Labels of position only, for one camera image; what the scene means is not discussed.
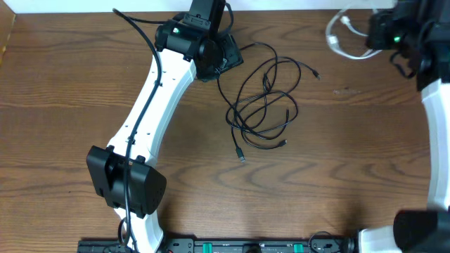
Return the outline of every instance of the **white wall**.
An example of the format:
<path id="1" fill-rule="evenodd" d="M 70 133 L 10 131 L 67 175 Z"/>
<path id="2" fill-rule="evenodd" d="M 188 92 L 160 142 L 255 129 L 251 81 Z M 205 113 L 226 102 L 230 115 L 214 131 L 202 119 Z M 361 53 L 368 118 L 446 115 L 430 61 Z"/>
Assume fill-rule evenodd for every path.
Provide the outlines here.
<path id="1" fill-rule="evenodd" d="M 85 13 L 120 11 L 187 11 L 191 0 L 4 0 L 16 13 Z M 234 11 L 340 9 L 355 0 L 228 0 Z M 391 8 L 394 0 L 373 0 Z M 361 3 L 355 8 L 369 8 Z"/>

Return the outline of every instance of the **white backdrop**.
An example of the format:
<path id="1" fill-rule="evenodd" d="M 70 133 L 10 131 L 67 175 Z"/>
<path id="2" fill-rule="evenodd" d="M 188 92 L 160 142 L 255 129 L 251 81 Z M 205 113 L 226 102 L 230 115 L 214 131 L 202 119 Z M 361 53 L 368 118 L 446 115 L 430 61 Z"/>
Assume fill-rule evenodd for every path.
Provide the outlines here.
<path id="1" fill-rule="evenodd" d="M 86 13 L 120 11 L 187 11 L 191 0 L 4 0 L 16 13 Z M 228 0 L 234 11 L 341 9 L 355 0 Z M 373 0 L 391 8 L 394 0 Z M 370 8 L 362 2 L 355 8 Z"/>

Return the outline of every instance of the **wooden table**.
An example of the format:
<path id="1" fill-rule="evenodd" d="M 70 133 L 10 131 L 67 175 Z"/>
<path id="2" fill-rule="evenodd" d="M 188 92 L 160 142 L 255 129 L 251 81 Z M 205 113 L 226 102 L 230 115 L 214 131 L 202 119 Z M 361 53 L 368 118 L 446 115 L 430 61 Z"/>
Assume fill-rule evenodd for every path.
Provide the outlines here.
<path id="1" fill-rule="evenodd" d="M 334 13 L 236 12 L 240 46 L 271 44 L 316 68 L 322 80 L 304 69 L 292 93 L 300 116 L 283 135 L 288 144 L 265 151 L 239 140 L 245 164 L 216 83 L 193 83 L 160 150 L 165 230 L 199 238 L 349 234 L 392 224 L 401 208 L 425 208 L 428 125 L 415 82 L 388 63 L 390 52 L 365 61 L 331 53 L 324 30 Z M 355 24 L 364 28 L 368 15 L 353 13 Z M 153 38 L 156 26 L 142 27 Z M 337 32 L 344 48 L 364 51 L 363 40 Z M 230 98 L 272 54 L 253 48 L 243 57 L 244 65 L 221 77 Z M 142 38 L 112 13 L 18 16 L 0 67 L 0 252 L 75 252 L 82 238 L 116 236 L 119 219 L 95 194 L 85 158 L 117 132 L 150 62 Z M 292 85 L 293 70 L 280 70 L 279 88 Z M 260 92 L 257 76 L 244 96 Z M 272 110 L 283 115 L 288 106 Z M 270 117 L 271 124 L 283 121 Z"/>

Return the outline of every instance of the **white cable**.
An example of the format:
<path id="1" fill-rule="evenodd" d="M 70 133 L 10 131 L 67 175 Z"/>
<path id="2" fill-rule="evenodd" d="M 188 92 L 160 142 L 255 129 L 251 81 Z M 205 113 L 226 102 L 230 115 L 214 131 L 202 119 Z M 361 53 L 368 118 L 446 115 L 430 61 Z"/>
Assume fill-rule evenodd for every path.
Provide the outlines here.
<path id="1" fill-rule="evenodd" d="M 336 21 L 338 19 L 340 19 L 341 16 L 343 16 L 343 14 L 348 11 L 351 7 L 353 7 L 354 5 L 356 5 L 357 3 L 361 2 L 363 0 L 358 0 L 358 1 L 354 1 L 353 3 L 348 4 L 345 8 L 343 8 L 342 10 L 340 10 L 331 20 L 330 22 L 327 24 L 326 29 L 325 29 L 325 36 L 326 36 L 326 41 L 328 46 L 330 47 L 330 49 L 341 55 L 344 56 L 346 58 L 349 58 L 351 60 L 365 60 L 365 59 L 369 59 L 373 56 L 376 56 L 377 54 L 379 54 L 381 52 L 381 50 L 378 51 L 373 51 L 372 49 L 367 50 L 367 52 L 365 52 L 362 56 L 352 56 L 348 53 L 345 53 L 339 46 L 339 40 L 338 37 L 334 34 L 331 34 L 331 29 L 333 28 L 333 25 L 336 23 Z M 375 5 L 373 4 L 373 1 L 370 0 L 370 3 L 372 5 L 372 11 L 373 13 L 377 13 L 378 10 L 375 8 Z M 350 31 L 352 31 L 355 34 L 361 35 L 361 36 L 367 36 L 367 34 L 362 34 L 360 32 L 358 32 L 356 29 L 354 29 L 354 27 L 352 26 L 352 24 L 350 23 L 350 19 L 347 16 L 343 16 L 341 18 L 341 22 L 344 23 L 349 29 Z"/>

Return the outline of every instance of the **wooden tabletop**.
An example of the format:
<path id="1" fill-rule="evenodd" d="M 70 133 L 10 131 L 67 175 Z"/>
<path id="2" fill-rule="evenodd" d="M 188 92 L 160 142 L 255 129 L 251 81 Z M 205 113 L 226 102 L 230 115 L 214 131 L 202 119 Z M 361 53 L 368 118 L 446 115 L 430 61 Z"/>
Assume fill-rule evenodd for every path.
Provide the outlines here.
<path id="1" fill-rule="evenodd" d="M 216 83 L 191 84 L 157 165 L 167 177 L 158 209 L 166 231 L 199 238 L 343 235 L 392 224 L 401 208 L 425 208 L 430 152 L 416 84 L 388 63 L 392 52 L 363 61 L 330 52 L 324 30 L 334 13 L 235 13 L 239 46 L 271 44 L 280 56 L 316 68 L 322 80 L 303 69 L 291 93 L 300 115 L 281 138 L 288 144 L 266 151 L 238 140 L 244 164 Z M 352 20 L 364 29 L 368 15 L 354 12 Z M 153 39 L 156 26 L 142 27 Z M 343 48 L 364 52 L 363 39 L 336 32 Z M 243 57 L 221 77 L 232 99 L 272 54 L 252 48 Z M 18 16 L 0 67 L 0 252 L 75 252 L 82 238 L 115 238 L 119 219 L 95 194 L 85 159 L 122 125 L 151 58 L 139 34 L 112 13 Z M 293 67 L 281 67 L 278 88 L 291 87 L 296 76 Z M 260 93 L 261 78 L 243 95 Z M 289 106 L 273 106 L 268 124 L 282 122 Z"/>

